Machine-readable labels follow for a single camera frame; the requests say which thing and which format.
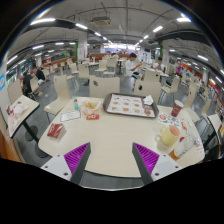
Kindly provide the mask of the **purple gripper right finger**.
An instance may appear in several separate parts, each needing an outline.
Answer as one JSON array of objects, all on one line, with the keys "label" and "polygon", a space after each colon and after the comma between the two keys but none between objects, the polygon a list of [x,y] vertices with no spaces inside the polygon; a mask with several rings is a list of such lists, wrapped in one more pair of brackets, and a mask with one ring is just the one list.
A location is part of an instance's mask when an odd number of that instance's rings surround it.
[{"label": "purple gripper right finger", "polygon": [[159,155],[137,143],[133,144],[132,153],[145,185],[182,169],[168,154]]}]

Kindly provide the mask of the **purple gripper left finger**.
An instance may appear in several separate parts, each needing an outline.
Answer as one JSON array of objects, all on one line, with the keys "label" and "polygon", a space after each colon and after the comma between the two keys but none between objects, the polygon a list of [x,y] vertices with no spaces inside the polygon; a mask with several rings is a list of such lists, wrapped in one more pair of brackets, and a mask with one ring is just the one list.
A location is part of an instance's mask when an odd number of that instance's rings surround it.
[{"label": "purple gripper left finger", "polygon": [[90,153],[91,145],[85,143],[65,155],[53,156],[42,169],[79,185]]}]

